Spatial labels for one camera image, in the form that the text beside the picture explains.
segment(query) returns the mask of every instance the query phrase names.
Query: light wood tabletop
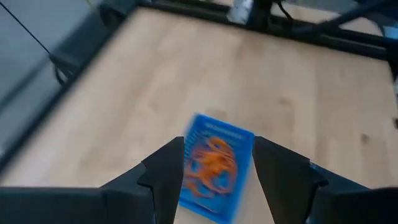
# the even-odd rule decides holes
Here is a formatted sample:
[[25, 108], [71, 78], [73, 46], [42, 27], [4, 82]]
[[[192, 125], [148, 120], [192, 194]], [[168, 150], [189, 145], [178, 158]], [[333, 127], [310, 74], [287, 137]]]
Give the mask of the light wood tabletop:
[[[377, 32], [368, 21], [349, 26]], [[248, 129], [365, 186], [398, 184], [397, 106], [386, 62], [139, 9], [1, 185], [99, 187], [183, 135], [194, 113]], [[236, 223], [272, 223], [254, 166], [249, 172]], [[175, 222], [210, 221], [178, 208]]]

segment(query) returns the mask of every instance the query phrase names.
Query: wire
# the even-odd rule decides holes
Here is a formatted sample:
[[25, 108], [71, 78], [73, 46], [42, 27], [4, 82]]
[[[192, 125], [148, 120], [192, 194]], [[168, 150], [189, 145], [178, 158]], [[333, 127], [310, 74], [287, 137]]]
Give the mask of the wire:
[[22, 28], [24, 28], [24, 30], [40, 45], [42, 46], [42, 48], [50, 55], [49, 50], [47, 50], [46, 47], [44, 47], [44, 45], [29, 31], [29, 29], [26, 28], [26, 26], [23, 25], [23, 23], [10, 11], [8, 10], [8, 8], [2, 3], [0, 2], [0, 5], [12, 16], [12, 18], [14, 18], [19, 25], [22, 26]]
[[293, 21], [293, 18], [292, 18], [292, 16], [285, 10], [285, 8], [283, 7], [283, 5], [282, 5], [282, 1], [278, 1], [278, 6], [279, 6], [279, 9], [285, 14], [285, 16], [288, 18], [288, 20], [290, 21], [290, 22], [292, 22]]

